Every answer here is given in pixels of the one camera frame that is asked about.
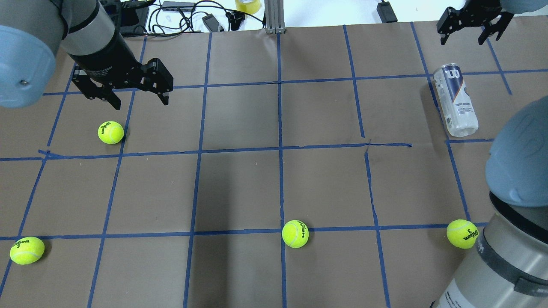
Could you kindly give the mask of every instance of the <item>brown paper floor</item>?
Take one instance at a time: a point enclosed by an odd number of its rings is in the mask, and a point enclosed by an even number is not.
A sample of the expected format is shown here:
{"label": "brown paper floor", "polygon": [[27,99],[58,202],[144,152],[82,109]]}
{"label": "brown paper floor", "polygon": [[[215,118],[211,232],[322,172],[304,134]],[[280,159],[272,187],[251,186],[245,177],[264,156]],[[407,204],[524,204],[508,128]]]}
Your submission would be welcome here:
{"label": "brown paper floor", "polygon": [[[130,39],[176,87],[169,106],[118,92],[120,111],[67,83],[60,52],[40,102],[0,110],[0,307],[428,307],[465,254],[447,224],[493,214],[492,138],[548,95],[547,31],[537,16],[483,46],[470,28],[442,47],[435,22]],[[430,84],[451,62],[479,120],[466,138]],[[127,136],[105,145],[113,120]],[[300,249],[280,238],[292,219],[312,231]],[[9,261],[21,236],[44,239],[40,261]]]}

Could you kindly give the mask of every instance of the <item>blue tape grid line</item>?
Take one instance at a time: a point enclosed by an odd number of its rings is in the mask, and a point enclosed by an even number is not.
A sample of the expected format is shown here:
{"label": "blue tape grid line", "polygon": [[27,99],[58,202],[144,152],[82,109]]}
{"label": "blue tape grid line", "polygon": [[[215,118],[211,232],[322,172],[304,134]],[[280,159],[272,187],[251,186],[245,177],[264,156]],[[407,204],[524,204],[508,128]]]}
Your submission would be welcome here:
{"label": "blue tape grid line", "polygon": [[[488,71],[488,72],[464,72],[463,75],[499,75],[499,74],[517,74],[517,73],[545,73],[548,72],[548,69],[538,69],[538,70],[512,70],[512,71]],[[412,74],[412,75],[387,75],[387,76],[357,76],[356,80],[374,80],[374,79],[398,79],[398,78],[418,78],[426,77],[425,74]],[[323,79],[299,79],[299,80],[280,80],[280,81],[263,81],[263,82],[241,82],[241,83],[218,83],[218,84],[208,84],[208,88],[218,88],[218,87],[238,87],[242,85],[264,85],[264,84],[285,84],[285,83],[311,83],[311,82],[332,82],[332,81],[353,81],[352,77],[343,77],[343,78],[323,78]],[[203,88],[203,84],[192,84],[192,85],[176,85],[174,89],[195,89]],[[129,89],[114,89],[114,92],[129,92],[133,91],[134,88]],[[80,91],[72,92],[51,92],[44,93],[44,96],[51,95],[74,95],[81,94]]]}
{"label": "blue tape grid line", "polygon": [[[476,226],[485,227],[486,221],[474,223]],[[421,229],[445,229],[448,224],[422,224],[422,225],[379,225],[379,226],[340,226],[340,227],[309,227],[310,232],[343,232],[343,231],[376,231],[379,230],[421,230]],[[243,229],[243,230],[217,230],[195,231],[194,236],[215,235],[243,235],[281,233],[281,228],[275,229]],[[100,239],[100,238],[146,238],[146,237],[175,237],[190,236],[190,231],[179,232],[153,232],[153,233],[107,233],[107,234],[69,234],[69,235],[39,235],[40,239]],[[0,241],[15,241],[20,236],[0,236]]]}
{"label": "blue tape grid line", "polygon": [[380,263],[380,272],[383,278],[383,289],[384,289],[384,300],[386,302],[386,307],[390,308],[390,293],[388,290],[388,280],[386,278],[386,266],[384,263],[384,253],[383,253],[383,243],[380,236],[380,227],[379,227],[379,217],[377,216],[375,210],[375,202],[373,198],[373,189],[371,185],[371,168],[369,166],[369,154],[366,152],[364,154],[364,159],[366,163],[367,171],[367,184],[369,186],[369,198],[371,199],[371,211],[373,212],[373,223],[375,224],[375,233],[377,241],[377,250],[379,252],[379,263]]}
{"label": "blue tape grid line", "polygon": [[[410,24],[411,24],[411,30],[413,31],[413,36],[415,37],[416,47],[419,51],[420,60],[423,63],[424,73],[427,76],[430,76],[430,74],[428,72],[428,68],[426,66],[426,60],[424,58],[423,50],[420,46],[419,37],[416,34],[415,25],[413,24],[413,22],[411,22]],[[439,120],[441,121],[442,125],[445,126],[444,122],[443,122],[442,112],[439,108],[439,104],[438,104],[438,101],[436,99],[436,94],[434,93],[434,88],[432,86],[432,81],[430,80],[430,77],[426,77],[426,79],[428,80],[428,86],[430,87],[430,94],[432,95],[432,100],[434,100],[434,105],[436,105],[436,109],[438,109]],[[450,139],[449,135],[447,134],[445,129],[444,129],[444,132],[446,134],[447,140],[449,140]],[[451,149],[451,142],[447,141],[446,145],[447,145],[447,152],[449,153],[449,158],[451,160],[451,165],[453,166],[453,173],[455,174],[455,181],[456,181],[457,187],[459,189],[460,199],[461,199],[462,204],[463,204],[463,211],[464,211],[464,214],[466,215],[466,219],[470,220],[470,213],[468,211],[468,205],[466,203],[466,198],[464,196],[463,186],[460,182],[459,171],[456,167],[455,157],[453,156],[453,150]]]}
{"label": "blue tape grid line", "polygon": [[493,59],[495,60],[496,66],[499,69],[500,77],[502,77],[504,86],[506,87],[506,90],[508,91],[508,94],[512,95],[512,90],[510,89],[510,85],[508,85],[508,81],[506,81],[506,77],[504,76],[503,68],[500,66],[499,59],[496,57],[495,49],[493,49],[493,45],[491,44],[491,40],[487,38],[487,45],[489,45],[489,49],[491,50],[491,54],[493,55]]}
{"label": "blue tape grid line", "polygon": [[[72,69],[74,69],[75,66],[76,66],[76,63],[73,63],[72,64]],[[55,129],[57,128],[57,122],[59,121],[59,117],[61,116],[61,110],[63,109],[63,105],[65,104],[65,99],[67,98],[67,92],[69,91],[68,89],[70,87],[71,80],[72,80],[72,70],[71,70],[71,74],[68,78],[67,85],[65,87],[65,91],[62,94],[63,97],[61,98],[61,104],[59,104],[59,109],[57,110],[57,115],[55,116],[55,121],[53,122],[52,132],[49,134],[49,139],[48,139],[48,143],[47,143],[48,147],[52,144],[53,134],[55,133]]]}
{"label": "blue tape grid line", "polygon": [[200,139],[198,146],[198,159],[196,162],[196,179],[194,182],[194,198],[192,200],[192,219],[190,222],[190,238],[189,238],[189,250],[186,259],[186,276],[185,276],[185,290],[183,294],[182,306],[184,308],[188,307],[189,301],[189,290],[190,290],[190,270],[192,263],[192,248],[194,245],[194,235],[195,235],[195,226],[196,226],[196,207],[198,203],[198,184],[200,180],[200,167],[202,164],[202,147],[203,147],[203,137],[204,137],[204,125],[206,122],[206,100],[207,100],[207,88],[208,88],[208,78],[209,78],[209,60],[211,58],[211,40],[212,33],[209,34],[208,46],[207,46],[207,59],[205,62],[205,78],[204,78],[204,93],[202,100],[202,121],[200,126]]}
{"label": "blue tape grid line", "polygon": [[[282,132],[282,45],[280,33],[276,34],[276,55],[278,64],[278,151],[279,151],[279,226],[280,232],[285,223],[283,210],[283,132]],[[286,245],[280,237],[280,260],[282,270],[282,307],[287,308]]]}
{"label": "blue tape grid line", "polygon": [[[142,62],[143,56],[145,54],[145,48],[146,48],[146,37],[143,39],[143,42],[142,42],[141,55],[139,57],[139,62]],[[125,118],[125,125],[124,125],[124,131],[125,132],[127,132],[127,129],[129,127],[129,120],[130,120],[132,110],[133,110],[133,102],[134,102],[134,99],[135,99],[135,92],[136,92],[136,89],[133,89],[132,90],[132,97],[131,97],[131,100],[129,102],[128,114]],[[97,283],[97,277],[99,275],[99,267],[101,265],[102,251],[103,251],[103,248],[105,246],[105,238],[106,238],[105,235],[107,233],[107,228],[109,226],[109,219],[110,219],[110,212],[111,212],[111,209],[112,209],[112,202],[114,201],[114,195],[115,195],[115,192],[116,192],[116,184],[118,183],[118,175],[119,175],[119,172],[120,172],[120,166],[122,165],[122,159],[123,159],[122,154],[124,153],[125,141],[126,141],[126,139],[123,138],[122,142],[120,144],[120,152],[118,154],[118,163],[116,164],[116,171],[114,173],[114,178],[112,180],[112,189],[110,191],[109,204],[107,206],[107,211],[106,211],[106,215],[105,215],[105,222],[103,224],[101,243],[99,244],[99,252],[97,253],[97,260],[95,262],[95,270],[93,272],[92,286],[89,290],[88,305],[87,305],[88,308],[91,308],[92,302],[93,302],[93,295],[95,294],[95,286],[96,286],[96,283]]]}
{"label": "blue tape grid line", "polygon": [[348,50],[348,59],[350,59],[350,70],[352,72],[352,84],[354,86],[354,99],[356,100],[356,110],[358,112],[359,133],[362,135],[362,138],[365,138],[366,136],[363,132],[363,123],[362,123],[362,110],[359,107],[358,85],[356,83],[356,71],[354,70],[354,60],[352,58],[352,50],[350,49],[350,40],[348,38],[346,25],[342,26],[342,30],[344,31],[346,49]]}
{"label": "blue tape grid line", "polygon": [[[486,142],[482,140],[470,140],[470,142]],[[366,147],[366,146],[403,146],[403,147],[412,147],[413,144],[408,143],[355,143],[355,144],[325,144],[325,145],[304,145],[304,146],[282,146],[283,150],[305,150],[305,149],[335,149],[335,148],[345,148],[345,147]],[[245,147],[240,149],[217,149],[217,150],[191,150],[191,151],[167,151],[167,152],[136,152],[136,153],[123,153],[122,157],[134,157],[134,156],[155,156],[155,155],[185,155],[185,154],[198,154],[198,153],[234,153],[234,152],[255,152],[255,151],[279,151],[280,147]],[[60,155],[51,153],[44,150],[38,150],[40,154],[48,154],[48,160],[59,160],[59,159],[101,159],[101,158],[116,158],[119,154],[108,154],[108,155]],[[4,158],[0,161],[39,161],[40,157],[14,157],[14,158]]]}

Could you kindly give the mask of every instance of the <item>can label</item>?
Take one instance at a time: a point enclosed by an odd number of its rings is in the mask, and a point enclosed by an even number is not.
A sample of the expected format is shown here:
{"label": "can label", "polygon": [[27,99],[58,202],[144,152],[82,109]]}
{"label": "can label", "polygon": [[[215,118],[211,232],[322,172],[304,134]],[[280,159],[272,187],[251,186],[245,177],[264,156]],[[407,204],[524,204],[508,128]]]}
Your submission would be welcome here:
{"label": "can label", "polygon": [[455,279],[451,280],[449,287],[443,292],[438,302],[437,308],[475,308],[460,292]]}
{"label": "can label", "polygon": [[468,112],[474,112],[472,101],[468,95],[468,90],[466,89],[460,67],[457,65],[449,65],[443,67],[441,70],[443,72],[443,78],[445,79],[449,98],[451,99],[453,106],[455,106],[457,114],[463,115]]}

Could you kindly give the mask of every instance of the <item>power adapter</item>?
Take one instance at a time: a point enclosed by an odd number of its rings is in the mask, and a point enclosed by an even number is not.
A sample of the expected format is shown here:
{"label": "power adapter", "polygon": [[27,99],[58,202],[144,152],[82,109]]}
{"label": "power adapter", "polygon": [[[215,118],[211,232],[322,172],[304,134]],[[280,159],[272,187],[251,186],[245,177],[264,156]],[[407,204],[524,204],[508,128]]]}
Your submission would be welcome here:
{"label": "power adapter", "polygon": [[383,22],[383,24],[387,22],[398,21],[398,18],[396,17],[396,14],[394,13],[394,10],[392,9],[390,2],[388,1],[382,1],[381,3],[377,4],[377,13],[379,13],[380,20]]}
{"label": "power adapter", "polygon": [[163,11],[178,12],[178,9],[183,12],[192,12],[194,2],[177,2],[177,1],[164,1],[162,3]]}

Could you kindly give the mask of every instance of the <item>wilson logo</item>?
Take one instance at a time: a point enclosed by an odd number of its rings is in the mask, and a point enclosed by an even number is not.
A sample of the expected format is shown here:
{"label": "wilson logo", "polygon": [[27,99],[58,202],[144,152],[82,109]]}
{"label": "wilson logo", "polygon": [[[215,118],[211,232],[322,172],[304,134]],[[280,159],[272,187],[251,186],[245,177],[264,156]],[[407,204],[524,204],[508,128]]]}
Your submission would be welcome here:
{"label": "wilson logo", "polygon": [[449,79],[459,78],[460,77],[459,70],[452,69],[452,70],[446,70],[445,72],[446,72],[447,78],[449,78]]}
{"label": "wilson logo", "polygon": [[475,238],[476,236],[478,236],[478,234],[480,234],[478,232],[478,230],[472,232],[472,231],[470,231],[470,229],[468,229],[468,233],[469,234],[467,236],[463,237],[463,240],[467,240],[467,239],[470,239],[470,238]]}
{"label": "wilson logo", "polygon": [[103,135],[105,133],[105,128],[107,126],[109,126],[111,124],[111,122],[106,122],[105,125],[101,126],[101,135]]}

